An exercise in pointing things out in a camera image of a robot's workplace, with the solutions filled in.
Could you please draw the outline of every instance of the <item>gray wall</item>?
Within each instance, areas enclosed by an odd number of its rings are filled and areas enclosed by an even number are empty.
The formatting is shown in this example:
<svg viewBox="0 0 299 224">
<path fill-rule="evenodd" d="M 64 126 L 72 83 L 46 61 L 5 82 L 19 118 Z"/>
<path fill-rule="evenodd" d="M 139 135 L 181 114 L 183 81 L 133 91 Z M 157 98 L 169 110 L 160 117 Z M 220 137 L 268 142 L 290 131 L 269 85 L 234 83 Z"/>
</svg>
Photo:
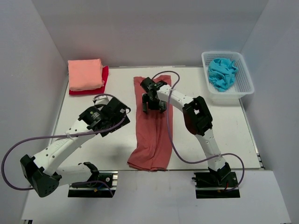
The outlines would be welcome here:
<svg viewBox="0 0 299 224">
<path fill-rule="evenodd" d="M 33 0 L 65 61 L 110 66 L 201 65 L 240 52 L 268 0 Z"/>
<path fill-rule="evenodd" d="M 299 1 L 269 1 L 242 54 L 255 87 L 244 104 L 256 144 L 299 224 Z"/>
<path fill-rule="evenodd" d="M 0 3 L 0 159 L 16 142 L 49 134 L 60 102 L 66 65 L 30 0 Z M 20 158 L 47 141 L 25 143 L 7 159 L 10 182 L 27 187 Z M 0 178 L 0 223 L 19 223 L 27 192 L 9 188 Z"/>
</svg>

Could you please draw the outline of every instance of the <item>tabletop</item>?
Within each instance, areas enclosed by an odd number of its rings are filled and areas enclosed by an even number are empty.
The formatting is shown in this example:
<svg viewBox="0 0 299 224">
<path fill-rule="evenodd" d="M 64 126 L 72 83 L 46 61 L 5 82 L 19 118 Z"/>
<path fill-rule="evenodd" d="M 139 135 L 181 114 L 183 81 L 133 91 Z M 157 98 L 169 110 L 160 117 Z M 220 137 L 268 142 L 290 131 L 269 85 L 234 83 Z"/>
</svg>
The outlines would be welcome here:
<svg viewBox="0 0 299 224">
<path fill-rule="evenodd" d="M 121 129 L 102 138 L 100 135 L 92 138 L 70 155 L 62 166 L 72 166 L 89 161 L 99 170 L 132 170 L 127 160 L 136 148 L 136 102 L 133 77 L 153 77 L 158 72 L 173 70 L 180 74 L 180 82 L 176 90 L 191 97 L 202 96 L 213 117 L 214 136 L 222 153 L 235 153 L 245 164 L 245 168 L 260 168 L 254 142 L 240 105 L 215 105 L 208 98 L 203 68 L 188 67 L 150 67 L 150 68 L 112 68 L 109 69 L 105 93 L 116 96 L 132 111 L 128 114 L 130 123 Z M 172 83 L 177 80 L 171 75 Z M 68 88 L 64 97 L 55 134 L 63 134 L 72 126 L 79 114 L 93 105 L 93 96 L 69 96 Z M 185 128 L 182 112 L 174 108 L 173 112 L 173 141 L 180 155 L 188 161 L 198 161 L 205 158 L 202 147 L 197 139 Z M 225 159 L 231 168 L 241 168 L 239 160 L 232 156 Z M 171 155 L 168 170 L 207 169 L 207 163 L 186 164 L 174 153 Z"/>
</svg>

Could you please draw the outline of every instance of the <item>red towel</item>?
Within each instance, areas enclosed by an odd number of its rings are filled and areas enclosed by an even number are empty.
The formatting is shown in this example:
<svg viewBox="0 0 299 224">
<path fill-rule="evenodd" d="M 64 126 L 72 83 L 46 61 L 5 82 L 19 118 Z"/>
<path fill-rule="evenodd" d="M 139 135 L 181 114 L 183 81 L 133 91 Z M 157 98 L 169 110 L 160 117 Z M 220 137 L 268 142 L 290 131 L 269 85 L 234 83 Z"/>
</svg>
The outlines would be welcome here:
<svg viewBox="0 0 299 224">
<path fill-rule="evenodd" d="M 128 165 L 138 170 L 166 170 L 172 151 L 168 137 L 166 112 L 148 110 L 142 111 L 142 93 L 140 86 L 143 77 L 134 77 L 136 97 L 136 137 L 137 148 L 128 159 Z M 165 81 L 171 85 L 171 77 L 162 75 L 155 82 Z M 172 106 L 169 108 L 170 129 L 172 135 Z"/>
<path fill-rule="evenodd" d="M 72 91 L 69 90 L 69 95 L 97 95 L 104 93 L 105 87 L 108 80 L 109 68 L 105 66 L 102 70 L 102 80 L 104 81 L 104 86 L 95 90 L 83 90 L 83 91 Z"/>
</svg>

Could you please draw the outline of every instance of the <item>cable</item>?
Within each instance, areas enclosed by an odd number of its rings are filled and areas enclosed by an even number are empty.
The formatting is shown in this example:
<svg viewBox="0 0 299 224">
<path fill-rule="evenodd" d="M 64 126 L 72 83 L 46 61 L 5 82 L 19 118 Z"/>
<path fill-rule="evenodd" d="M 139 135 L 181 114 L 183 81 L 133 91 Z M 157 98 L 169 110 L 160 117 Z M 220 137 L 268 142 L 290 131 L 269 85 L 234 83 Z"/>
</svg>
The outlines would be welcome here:
<svg viewBox="0 0 299 224">
<path fill-rule="evenodd" d="M 233 155 L 233 156 L 237 157 L 237 158 L 240 160 L 241 164 L 242 164 L 242 176 L 241 176 L 241 179 L 240 179 L 240 181 L 236 184 L 236 186 L 234 186 L 232 189 L 228 189 L 228 190 L 226 189 L 225 191 L 226 191 L 226 192 L 229 192 L 229 191 L 232 191 L 232 190 L 236 189 L 236 188 L 241 184 L 241 182 L 242 182 L 242 180 L 243 180 L 243 178 L 244 178 L 244 174 L 245 174 L 245 166 L 244 166 L 244 163 L 243 163 L 242 159 L 241 159 L 238 155 L 236 155 L 236 154 L 234 154 L 234 153 L 224 153 L 224 154 L 221 154 L 221 155 L 213 155 L 213 156 L 210 156 L 210 157 L 205 158 L 205 159 L 203 159 L 203 160 L 194 161 L 194 162 L 187 161 L 187 160 L 183 159 L 183 158 L 179 155 L 179 153 L 178 153 L 176 147 L 174 146 L 173 139 L 172 139 L 172 136 L 171 136 L 170 125 L 169 125 L 169 105 L 170 105 L 170 99 L 171 99 L 172 91 L 174 90 L 174 87 L 178 84 L 178 82 L 180 81 L 180 76 L 179 76 L 179 74 L 176 73 L 175 71 L 161 71 L 161 72 L 157 73 L 156 75 L 154 75 L 152 79 L 154 79 L 156 76 L 158 76 L 158 75 L 160 75 L 160 74 L 162 74 L 162 73 L 166 73 L 166 72 L 171 72 L 171 73 L 174 73 L 174 74 L 176 74 L 176 75 L 178 76 L 177 81 L 174 83 L 174 85 L 173 85 L 173 86 L 171 87 L 171 89 L 170 89 L 169 96 L 168 96 L 168 102 L 167 102 L 167 103 L 168 103 L 168 106 L 167 106 L 167 109 L 166 109 L 166 120 L 167 120 L 168 137 L 169 137 L 170 143 L 171 143 L 171 145 L 172 145 L 172 148 L 173 148 L 175 154 L 177 155 L 177 157 L 178 157 L 181 161 L 183 161 L 183 162 L 185 162 L 185 163 L 188 163 L 188 164 L 198 164 L 198 163 L 202 163 L 202 162 L 208 161 L 208 160 L 210 160 L 210 159 L 213 159 L 213 158 L 216 158 L 216 157 L 219 157 L 219 156 L 224 156 L 224 155 Z"/>
<path fill-rule="evenodd" d="M 113 95 L 111 94 L 107 94 L 107 93 L 102 93 L 102 94 L 99 94 L 97 95 L 96 97 L 99 97 L 99 96 L 110 96 L 110 97 L 114 97 Z M 62 135 L 46 135 L 46 136 L 38 136 L 38 137 L 32 137 L 32 138 L 28 138 L 28 139 L 24 139 L 22 141 L 19 141 L 18 143 L 14 144 L 4 155 L 3 159 L 2 159 L 2 162 L 1 162 L 1 174 L 2 174 L 2 178 L 4 180 L 4 182 L 9 186 L 11 187 L 12 189 L 15 189 L 15 190 L 32 190 L 34 188 L 19 188 L 19 187 L 16 187 L 14 185 L 12 185 L 6 175 L 5 175 L 5 161 L 8 157 L 8 155 L 11 153 L 11 151 L 16 148 L 18 145 L 24 143 L 24 142 L 27 142 L 27 141 L 33 141 L 33 140 L 39 140 L 39 139 L 55 139 L 55 138 L 62 138 L 62 139 L 65 139 L 65 138 L 68 138 L 69 136 L 71 137 L 78 137 L 78 136 L 86 136 L 86 135 L 91 135 L 91 134 L 99 134 L 99 133 L 103 133 L 103 132 L 109 132 L 113 129 L 115 129 L 116 127 L 118 127 L 126 118 L 126 115 L 123 117 L 123 119 L 117 123 L 116 125 L 110 127 L 110 128 L 107 128 L 105 130 L 99 130 L 99 131 L 95 131 L 95 132 L 89 132 L 89 133 L 76 133 L 76 134 L 69 134 L 69 135 L 66 135 L 66 134 L 62 134 Z"/>
<path fill-rule="evenodd" d="M 71 186 L 72 186 L 73 188 L 75 188 L 76 186 L 85 185 L 85 184 L 90 184 L 90 183 L 101 183 L 101 184 L 104 184 L 105 187 L 109 190 L 110 194 L 111 194 L 112 197 L 113 197 L 114 194 L 113 194 L 112 190 L 111 190 L 110 187 L 109 187 L 105 182 L 103 182 L 103 181 L 76 182 L 76 183 L 72 183 Z"/>
</svg>

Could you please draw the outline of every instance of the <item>folded towel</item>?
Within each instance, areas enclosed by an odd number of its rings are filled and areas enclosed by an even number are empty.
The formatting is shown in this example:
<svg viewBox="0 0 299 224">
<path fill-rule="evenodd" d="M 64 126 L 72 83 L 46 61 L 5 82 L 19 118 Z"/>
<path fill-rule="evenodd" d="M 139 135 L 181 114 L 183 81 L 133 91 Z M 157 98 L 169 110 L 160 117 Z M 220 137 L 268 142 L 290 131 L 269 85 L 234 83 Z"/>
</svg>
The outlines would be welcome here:
<svg viewBox="0 0 299 224">
<path fill-rule="evenodd" d="M 100 59 L 76 60 L 69 63 L 70 90 L 94 90 L 103 86 Z"/>
<path fill-rule="evenodd" d="M 136 138 L 137 148 L 128 159 L 128 165 L 138 170 L 166 170 L 172 151 L 168 137 L 166 112 L 149 110 L 148 114 L 142 110 L 142 94 L 140 86 L 143 77 L 134 77 L 136 97 Z M 171 77 L 159 76 L 154 81 L 165 81 L 171 85 Z M 169 108 L 169 124 L 172 135 L 172 106 Z"/>
<path fill-rule="evenodd" d="M 83 90 L 83 91 L 72 91 L 69 90 L 69 95 L 97 95 L 105 92 L 105 87 L 108 80 L 109 68 L 105 66 L 102 69 L 102 81 L 104 85 L 101 88 L 97 88 L 95 90 Z"/>
<path fill-rule="evenodd" d="M 235 82 L 235 61 L 226 58 L 216 58 L 210 62 L 208 72 L 209 81 L 220 92 L 228 90 Z"/>
</svg>

